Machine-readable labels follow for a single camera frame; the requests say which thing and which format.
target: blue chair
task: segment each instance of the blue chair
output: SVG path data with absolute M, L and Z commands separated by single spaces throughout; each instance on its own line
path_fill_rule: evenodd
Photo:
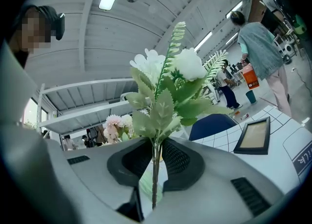
M 232 118 L 223 114 L 211 114 L 198 120 L 192 127 L 190 141 L 220 133 L 237 125 Z

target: trash can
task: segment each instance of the trash can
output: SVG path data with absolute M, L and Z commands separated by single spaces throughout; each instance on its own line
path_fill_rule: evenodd
M 256 99 L 255 99 L 255 96 L 254 96 L 254 92 L 252 90 L 248 91 L 246 93 L 246 96 L 247 96 L 248 100 L 250 101 L 250 103 L 255 103 L 256 102 Z

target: ceiling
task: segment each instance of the ceiling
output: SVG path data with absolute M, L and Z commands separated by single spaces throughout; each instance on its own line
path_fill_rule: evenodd
M 116 0 L 112 10 L 98 8 L 100 0 L 29 0 L 53 6 L 65 13 L 65 33 L 51 47 L 36 50 L 28 59 L 26 72 L 40 86 L 81 81 L 129 78 L 129 61 L 144 49 L 165 54 L 172 28 L 185 21 L 183 46 L 195 47 L 208 32 L 213 35 L 198 55 L 220 49 L 237 31 L 225 15 L 241 0 Z M 245 15 L 251 0 L 242 0 Z

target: vent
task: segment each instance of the vent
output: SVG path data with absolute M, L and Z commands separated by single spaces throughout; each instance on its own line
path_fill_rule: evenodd
M 231 180 L 231 183 L 254 217 L 263 213 L 271 206 L 246 178 L 234 179 Z
M 73 165 L 73 164 L 76 164 L 76 163 L 84 162 L 84 161 L 89 160 L 89 159 L 90 158 L 87 157 L 87 156 L 78 156 L 78 157 L 67 159 L 67 161 L 68 161 L 68 163 L 70 165 Z

